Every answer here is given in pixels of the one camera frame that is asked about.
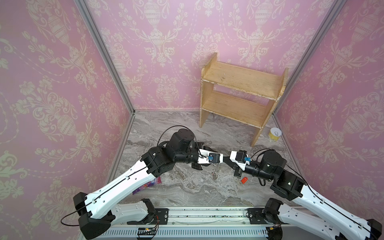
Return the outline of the metal key ring plate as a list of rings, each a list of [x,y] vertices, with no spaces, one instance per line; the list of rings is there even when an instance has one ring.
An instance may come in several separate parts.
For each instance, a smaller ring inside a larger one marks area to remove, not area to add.
[[[220,173],[221,166],[220,164],[213,164],[213,169],[211,172],[211,176],[214,181],[218,179],[219,173]]]

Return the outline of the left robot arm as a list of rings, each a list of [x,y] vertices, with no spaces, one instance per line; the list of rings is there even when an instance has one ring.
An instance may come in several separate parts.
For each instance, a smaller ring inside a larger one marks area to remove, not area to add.
[[[73,198],[79,215],[77,227],[87,240],[92,240],[119,222],[147,224],[155,216],[149,199],[143,199],[124,211],[118,204],[144,184],[171,171],[176,163],[210,164],[213,154],[200,149],[195,134],[188,128],[175,132],[169,141],[150,148],[124,174],[100,189]]]

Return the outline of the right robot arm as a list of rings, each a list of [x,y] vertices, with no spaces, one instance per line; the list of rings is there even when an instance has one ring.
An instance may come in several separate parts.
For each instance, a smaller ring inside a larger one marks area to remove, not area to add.
[[[264,208],[268,222],[299,227],[324,240],[377,240],[383,232],[380,222],[360,218],[315,191],[303,178],[285,170],[287,161],[275,150],[262,152],[260,162],[253,161],[246,152],[231,152],[220,161],[235,170],[271,182],[271,190],[288,201],[300,205],[313,214],[308,215],[269,199]]]

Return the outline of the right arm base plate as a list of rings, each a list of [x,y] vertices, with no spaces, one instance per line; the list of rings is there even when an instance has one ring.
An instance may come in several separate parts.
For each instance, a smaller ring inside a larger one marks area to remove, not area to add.
[[[248,208],[246,217],[249,219],[251,225],[269,224],[264,214],[264,208]]]

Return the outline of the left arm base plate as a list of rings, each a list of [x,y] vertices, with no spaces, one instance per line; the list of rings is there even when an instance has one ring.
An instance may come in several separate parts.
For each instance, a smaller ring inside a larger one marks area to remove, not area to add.
[[[128,225],[148,225],[148,224],[160,224],[166,225],[168,223],[169,216],[168,208],[155,208],[154,213],[149,213],[143,220],[141,221],[130,221],[127,222]]]

